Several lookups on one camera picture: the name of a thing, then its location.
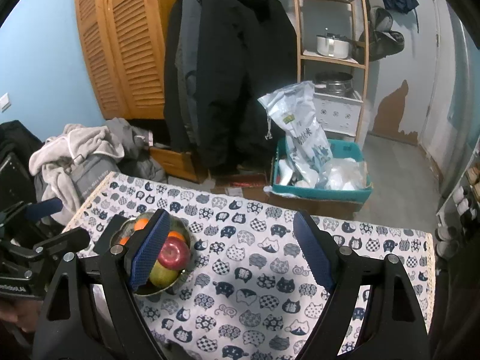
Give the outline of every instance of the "fruit bowl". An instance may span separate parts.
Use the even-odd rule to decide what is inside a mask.
[[[127,219],[123,223],[123,225],[120,227],[118,232],[116,232],[111,238],[110,246],[117,245],[120,242],[120,240],[124,237],[130,237],[134,233],[135,222],[142,218],[146,218],[150,220],[153,214],[154,212],[144,212],[143,214],[140,214],[136,218]],[[183,222],[180,220],[180,218],[170,215],[170,231],[177,231],[178,233],[183,235],[183,237],[185,238],[185,243],[187,244],[189,249],[191,248],[190,233],[188,232],[187,228],[185,227]],[[177,279],[175,279],[175,281],[172,284],[170,284],[168,287],[164,287],[164,288],[156,287],[150,282],[150,280],[148,280],[146,284],[138,287],[138,289],[135,291],[135,294],[139,296],[144,296],[144,297],[159,294],[160,292],[166,291],[169,288],[173,287],[177,283],[177,281],[180,280],[180,277],[184,273],[185,273],[184,269],[179,271]]]

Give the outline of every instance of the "white plastic bag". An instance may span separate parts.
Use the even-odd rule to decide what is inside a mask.
[[[290,165],[309,188],[325,185],[324,165],[332,158],[330,144],[315,116],[314,92],[314,83],[303,81],[258,99],[268,116],[286,132]]]
[[[332,158],[325,165],[326,190],[358,191],[367,187],[365,163],[353,158]]]

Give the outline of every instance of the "white pot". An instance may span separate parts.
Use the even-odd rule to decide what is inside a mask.
[[[350,43],[345,40],[317,35],[317,53],[331,58],[347,59],[350,57]]]

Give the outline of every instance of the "black coat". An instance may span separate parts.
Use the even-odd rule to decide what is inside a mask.
[[[0,163],[14,152],[28,173],[30,156],[41,147],[42,141],[18,120],[0,124]]]
[[[180,23],[182,21],[183,0],[176,0],[170,11],[169,28],[166,33],[165,66],[163,71],[165,86],[165,106],[163,115],[170,134],[170,146],[177,152],[190,150],[185,125],[179,103],[179,88],[175,56],[179,44]]]
[[[295,30],[278,0],[202,0],[197,111],[202,162],[266,160],[283,132],[257,99],[296,82]]]

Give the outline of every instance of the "wooden drawer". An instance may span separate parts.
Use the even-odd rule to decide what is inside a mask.
[[[150,155],[171,176],[196,183],[202,183],[207,178],[208,171],[200,164],[196,156],[190,152],[179,153],[151,147]]]

